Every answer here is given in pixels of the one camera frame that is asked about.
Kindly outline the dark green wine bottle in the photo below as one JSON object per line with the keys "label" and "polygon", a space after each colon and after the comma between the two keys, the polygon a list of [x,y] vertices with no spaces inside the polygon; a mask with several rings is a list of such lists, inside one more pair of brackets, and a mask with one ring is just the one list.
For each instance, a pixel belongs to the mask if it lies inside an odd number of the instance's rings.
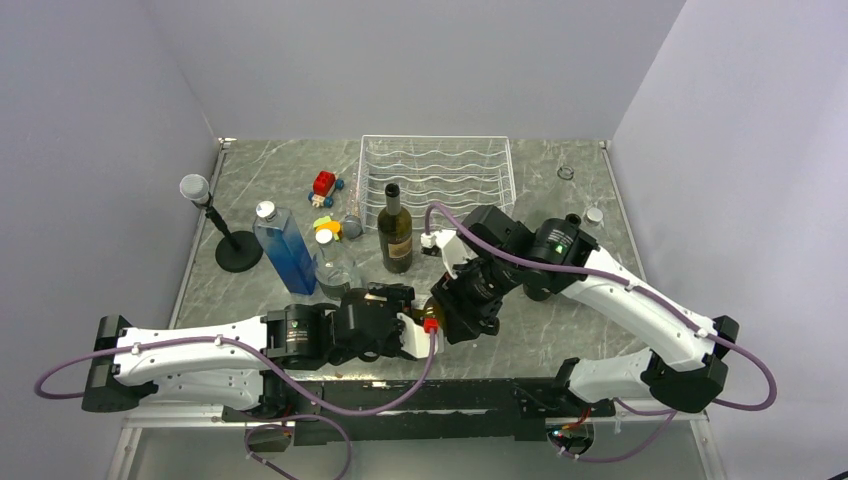
{"label": "dark green wine bottle", "polygon": [[425,334],[443,337],[446,333],[445,313],[433,297],[416,297],[412,302],[412,319]]}
{"label": "dark green wine bottle", "polygon": [[389,272],[401,274],[413,261],[412,217],[401,203],[398,184],[387,184],[384,193],[386,206],[377,220],[382,262]]}

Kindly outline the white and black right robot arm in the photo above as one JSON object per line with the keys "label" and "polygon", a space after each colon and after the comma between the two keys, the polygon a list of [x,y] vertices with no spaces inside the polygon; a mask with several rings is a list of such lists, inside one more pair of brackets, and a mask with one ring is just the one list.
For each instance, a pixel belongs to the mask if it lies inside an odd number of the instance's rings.
{"label": "white and black right robot arm", "polygon": [[565,360],[552,388],[554,407],[576,415],[614,398],[650,396],[668,408],[698,413],[722,393],[723,359],[738,323],[687,313],[621,265],[584,231],[575,214],[530,230],[494,205],[476,207],[462,228],[426,231],[423,253],[442,258],[446,272],[431,288],[436,316],[451,344],[501,326],[504,297],[517,288],[537,301],[562,295],[585,305],[645,343],[629,355]]}

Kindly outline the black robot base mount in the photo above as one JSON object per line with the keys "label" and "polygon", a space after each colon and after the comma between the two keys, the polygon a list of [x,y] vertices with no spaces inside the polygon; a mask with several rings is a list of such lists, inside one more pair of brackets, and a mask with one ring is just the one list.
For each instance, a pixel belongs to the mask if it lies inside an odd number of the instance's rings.
{"label": "black robot base mount", "polygon": [[583,420],[606,419],[612,401],[586,404],[557,378],[435,379],[402,405],[374,416],[345,416],[312,404],[280,380],[267,379],[271,404],[246,413],[226,407],[224,423],[267,422],[295,416],[293,442],[318,446],[340,440],[319,416],[341,425],[353,441],[435,440],[507,437],[543,441],[548,428]]}

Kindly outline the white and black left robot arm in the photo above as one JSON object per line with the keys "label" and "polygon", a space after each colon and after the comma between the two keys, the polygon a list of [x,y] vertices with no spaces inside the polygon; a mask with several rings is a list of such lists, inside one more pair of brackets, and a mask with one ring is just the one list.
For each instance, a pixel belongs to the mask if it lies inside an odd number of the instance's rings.
{"label": "white and black left robot arm", "polygon": [[351,360],[426,359],[441,332],[414,308],[413,288],[376,284],[340,304],[290,304],[238,322],[174,330],[102,318],[82,408],[132,410],[148,398],[212,403],[272,420],[290,404],[289,385],[272,372],[317,371]]}

